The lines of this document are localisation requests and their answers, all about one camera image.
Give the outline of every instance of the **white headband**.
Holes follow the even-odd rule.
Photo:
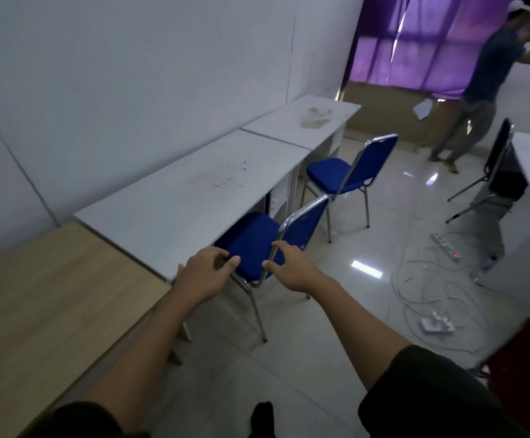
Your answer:
[[[526,10],[530,12],[530,6],[524,4],[522,0],[514,0],[511,1],[508,5],[508,12],[515,12],[517,10]]]

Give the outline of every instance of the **man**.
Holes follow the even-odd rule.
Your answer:
[[[338,281],[320,272],[297,246],[273,244],[283,252],[285,264],[264,261],[264,269],[288,289],[311,295],[325,311],[368,391],[358,416],[373,437],[421,436],[429,430],[448,437],[528,436],[464,369],[413,346],[364,309]],[[215,270],[215,259],[227,255],[206,248],[185,267],[180,265],[171,291],[102,381],[82,401],[44,417],[26,438],[148,436],[138,432],[139,422],[159,385],[181,322],[195,306],[217,294],[241,262],[233,257]],[[261,403],[251,418],[251,438],[274,437],[273,406]]]
[[[530,42],[525,33],[530,26],[530,0],[514,0],[508,6],[507,22],[488,38],[478,57],[476,68],[468,87],[460,98],[461,111],[455,118],[445,138],[431,151],[429,161],[443,161],[450,172],[459,173],[455,162],[482,140],[496,115],[496,95],[515,62],[530,64],[530,50],[524,43]],[[471,131],[453,152],[442,160],[439,154],[448,140],[464,123],[470,120]]]

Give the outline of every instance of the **blue chair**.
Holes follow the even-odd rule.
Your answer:
[[[268,341],[267,335],[253,294],[253,289],[261,287],[265,278],[271,275],[263,269],[262,263],[267,259],[279,265],[285,263],[283,252],[271,246],[275,240],[284,240],[304,250],[329,199],[330,196],[326,194],[316,198],[307,206],[292,213],[282,224],[277,223],[269,215],[251,212],[238,220],[214,243],[216,247],[227,250],[231,257],[239,255],[240,264],[231,276],[251,298],[265,343]]]
[[[352,165],[340,158],[328,158],[311,164],[307,168],[308,179],[303,187],[302,206],[306,189],[309,189],[317,197],[316,192],[307,185],[309,182],[312,182],[323,193],[330,195],[332,201],[340,194],[358,189],[364,194],[366,227],[370,227],[368,188],[378,176],[398,139],[397,134],[391,134],[367,141],[363,150],[356,155]],[[326,216],[328,219],[328,243],[331,243],[330,206],[326,208]]]

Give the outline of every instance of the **blue chair seat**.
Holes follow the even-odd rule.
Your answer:
[[[340,158],[327,158],[311,164],[307,168],[307,176],[324,193],[337,194],[344,177],[348,174],[350,165]],[[364,185],[363,182],[345,184],[342,193],[350,192]]]
[[[251,212],[238,220],[214,244],[241,258],[236,272],[249,283],[261,278],[262,262],[269,257],[280,225],[266,214]]]

